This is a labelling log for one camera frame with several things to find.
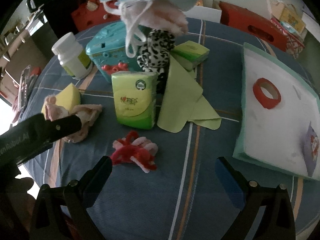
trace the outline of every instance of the purple packet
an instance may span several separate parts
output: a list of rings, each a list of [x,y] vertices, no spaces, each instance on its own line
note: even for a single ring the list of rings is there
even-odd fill
[[[308,176],[312,177],[313,172],[317,165],[318,159],[318,149],[319,149],[319,138],[311,127],[311,122],[309,124],[308,132],[305,137],[304,147],[303,147],[303,157],[304,162],[307,166]]]

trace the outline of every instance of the black and white spotted plush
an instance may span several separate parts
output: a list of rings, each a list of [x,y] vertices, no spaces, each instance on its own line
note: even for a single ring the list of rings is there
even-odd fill
[[[174,36],[169,31],[153,29],[147,42],[140,47],[137,62],[144,72],[157,72],[157,91],[164,92],[168,67],[170,63],[170,50],[174,48]]]

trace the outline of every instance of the white bottle cap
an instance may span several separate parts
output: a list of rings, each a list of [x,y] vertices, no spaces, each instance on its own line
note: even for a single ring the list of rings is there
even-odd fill
[[[51,48],[55,55],[67,52],[76,42],[76,37],[72,32],[61,37]]]

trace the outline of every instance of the blue tablecloth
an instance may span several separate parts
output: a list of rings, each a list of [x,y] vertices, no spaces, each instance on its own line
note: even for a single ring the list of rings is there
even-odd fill
[[[89,215],[111,240],[220,239],[239,213],[214,171],[216,158],[225,156],[248,180],[254,179],[266,187],[284,183],[297,213],[296,232],[304,231],[319,217],[320,202],[316,194],[320,183],[298,182],[296,177],[232,158],[241,126],[242,44],[247,42],[269,53],[268,47],[257,37],[225,25],[196,19],[188,21],[189,33],[177,38],[176,43],[192,40],[210,49],[209,58],[197,69],[198,80],[203,84],[203,95],[223,118],[221,127],[209,130],[187,123],[176,134],[157,126],[150,131],[140,130],[141,136],[159,146],[155,160],[158,169],[145,174],[133,164],[114,166],[95,205],[88,209]],[[100,28],[98,25],[79,33],[77,40],[85,47]],[[297,61],[270,46],[279,60],[313,86],[310,74]],[[53,57],[37,81],[23,119],[39,113],[47,95],[57,94],[71,82],[77,87],[81,84]],[[103,155],[110,156],[114,151],[113,141],[131,130],[117,123],[112,87],[100,72],[82,95],[81,102],[102,104],[103,113],[86,140],[65,144],[57,187],[80,179]],[[48,182],[52,154],[53,149],[26,163],[38,185]],[[252,239],[258,223],[256,220],[248,239]]]

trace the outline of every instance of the roll of tape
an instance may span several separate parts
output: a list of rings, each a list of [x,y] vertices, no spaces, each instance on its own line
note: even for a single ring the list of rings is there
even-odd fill
[[[272,98],[267,97],[261,88],[266,89]],[[281,101],[281,95],[276,86],[268,79],[259,78],[252,87],[253,93],[259,103],[266,109],[272,109],[276,107]]]

